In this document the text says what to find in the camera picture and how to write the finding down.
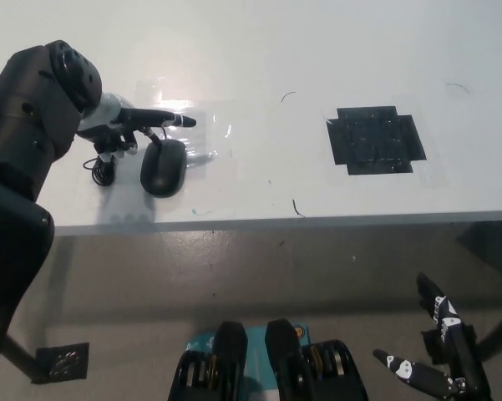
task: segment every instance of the robotic hand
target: robotic hand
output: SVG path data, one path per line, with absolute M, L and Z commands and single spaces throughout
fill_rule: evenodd
M 92 171 L 93 181 L 106 186 L 114 182 L 117 159 L 124 153 L 135 155 L 134 132 L 145 134 L 152 141 L 141 170 L 141 183 L 152 195 L 173 195 L 181 185 L 185 172 L 185 147 L 177 141 L 162 141 L 151 127 L 194 127 L 196 121 L 164 110 L 135 109 L 117 94 L 102 94 L 98 107 L 79 124 L 78 136 L 93 142 L 97 157 L 84 163 Z M 92 168 L 86 165 L 95 161 Z
M 423 273 L 418 275 L 420 306 L 434 320 L 436 329 L 422 332 L 433 364 L 448 364 L 450 375 L 422 363 L 389 355 L 376 349 L 375 358 L 399 380 L 438 399 L 490 401 L 490 386 L 475 345 L 473 327 L 466 326 L 450 300 Z

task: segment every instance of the robot finger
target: robot finger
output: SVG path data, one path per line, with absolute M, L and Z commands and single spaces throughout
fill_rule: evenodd
M 137 153 L 137 139 L 135 138 L 134 131 L 126 131 L 123 133 L 123 139 L 126 146 L 123 149 L 129 155 Z
M 394 357 L 382 349 L 374 350 L 373 356 L 394 372 L 399 380 L 422 393 L 438 399 L 447 399 L 454 392 L 453 379 L 439 370 Z

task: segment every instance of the gray floor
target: gray floor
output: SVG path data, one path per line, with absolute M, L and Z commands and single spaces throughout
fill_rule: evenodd
M 206 231 L 58 238 L 10 328 L 22 345 L 90 343 L 87 380 L 34 386 L 0 360 L 0 399 L 166 399 L 185 342 L 220 321 L 290 317 L 313 341 L 342 339 L 371 400 L 429 399 L 374 348 L 428 361 L 418 332 L 424 271 L 484 336 L 502 317 L 502 276 L 455 238 L 465 226 Z M 502 354 L 485 364 L 502 400 Z

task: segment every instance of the white robotic hand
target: white robotic hand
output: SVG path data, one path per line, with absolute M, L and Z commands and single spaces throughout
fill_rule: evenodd
M 80 122 L 77 135 L 93 142 L 97 157 L 84 163 L 92 171 L 98 185 L 107 186 L 114 182 L 116 160 L 124 153 L 137 153 L 135 131 L 142 132 L 160 145 L 161 139 L 151 127 L 164 129 L 169 126 L 194 127 L 196 121 L 181 114 L 158 109 L 136 109 L 125 98 L 117 94 L 102 94 L 98 107 Z M 95 162 L 93 167 L 87 164 Z

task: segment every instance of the white logo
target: white logo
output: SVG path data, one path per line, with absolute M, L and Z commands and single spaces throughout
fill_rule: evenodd
M 434 299 L 434 315 L 433 315 L 433 320 L 436 324 L 438 324 L 438 315 L 439 315 L 439 310 L 440 310 L 440 305 L 444 301 L 445 297 L 436 297 Z

